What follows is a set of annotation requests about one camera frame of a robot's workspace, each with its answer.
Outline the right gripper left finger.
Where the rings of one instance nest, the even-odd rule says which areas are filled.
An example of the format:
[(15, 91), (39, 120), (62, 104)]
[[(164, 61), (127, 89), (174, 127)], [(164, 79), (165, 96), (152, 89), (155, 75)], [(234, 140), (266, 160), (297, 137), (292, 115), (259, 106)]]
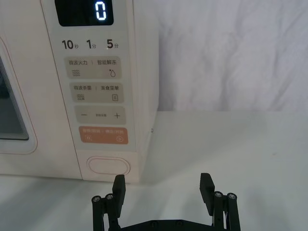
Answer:
[(104, 231), (105, 214), (108, 215), (109, 231), (120, 231), (118, 219), (121, 215), (122, 206), (126, 193), (125, 176), (116, 175), (112, 193), (105, 197), (99, 195), (91, 199), (92, 202), (92, 223), (94, 231)]

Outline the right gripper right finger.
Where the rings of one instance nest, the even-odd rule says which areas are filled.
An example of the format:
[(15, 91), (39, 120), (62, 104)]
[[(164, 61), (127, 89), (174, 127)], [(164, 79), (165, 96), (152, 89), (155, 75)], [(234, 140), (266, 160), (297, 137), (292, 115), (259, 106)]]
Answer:
[(237, 195), (231, 192), (224, 195), (216, 191), (208, 173), (201, 173), (199, 189), (208, 214), (212, 217), (212, 225), (207, 225), (205, 230), (240, 231)]

